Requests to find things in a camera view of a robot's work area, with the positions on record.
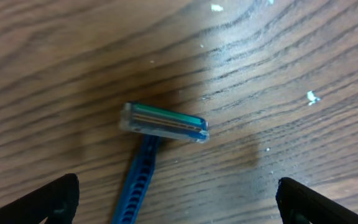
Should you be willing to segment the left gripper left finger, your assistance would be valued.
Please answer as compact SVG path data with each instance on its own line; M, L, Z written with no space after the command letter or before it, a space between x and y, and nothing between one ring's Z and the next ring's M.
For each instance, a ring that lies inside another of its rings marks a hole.
M76 174L65 174L0 208L3 223L72 224L79 205Z

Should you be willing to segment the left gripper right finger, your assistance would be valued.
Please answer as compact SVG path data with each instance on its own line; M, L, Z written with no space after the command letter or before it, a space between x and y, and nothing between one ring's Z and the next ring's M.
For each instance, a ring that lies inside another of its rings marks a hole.
M283 224L358 223L358 214L289 177L278 181L275 198Z

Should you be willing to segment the blue disposable razor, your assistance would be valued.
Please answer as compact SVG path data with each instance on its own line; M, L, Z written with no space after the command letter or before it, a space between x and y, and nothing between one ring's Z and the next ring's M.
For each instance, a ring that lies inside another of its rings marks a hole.
M197 116L128 102L122 109L119 127L143 135L111 221L112 224L133 224L152 180L161 139L204 143L209 140L209 124Z

